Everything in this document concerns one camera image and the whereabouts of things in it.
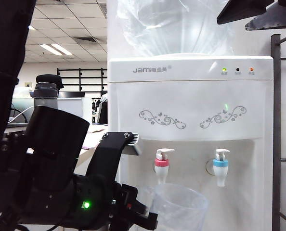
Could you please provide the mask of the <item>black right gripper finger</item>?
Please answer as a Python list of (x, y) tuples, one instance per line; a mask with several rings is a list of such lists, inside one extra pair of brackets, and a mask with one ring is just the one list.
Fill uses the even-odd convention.
[(217, 16), (217, 24), (222, 25), (267, 12), (266, 8), (274, 0), (229, 0)]
[(274, 4), (245, 24), (246, 31), (286, 29), (286, 5)]

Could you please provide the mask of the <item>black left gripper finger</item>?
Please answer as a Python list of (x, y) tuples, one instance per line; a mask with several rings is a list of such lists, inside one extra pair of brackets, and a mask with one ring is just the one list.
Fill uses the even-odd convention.
[(146, 228), (147, 230), (154, 231), (157, 228), (158, 224), (157, 218), (158, 218), (157, 213), (149, 212), (147, 219), (147, 228)]

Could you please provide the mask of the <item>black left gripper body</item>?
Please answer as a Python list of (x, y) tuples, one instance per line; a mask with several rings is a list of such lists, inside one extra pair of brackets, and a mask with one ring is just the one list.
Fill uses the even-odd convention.
[(150, 216), (147, 207), (137, 200), (138, 189), (127, 184), (116, 184), (117, 191), (113, 199), (110, 218), (110, 231), (128, 231), (136, 224), (140, 227), (150, 228)]

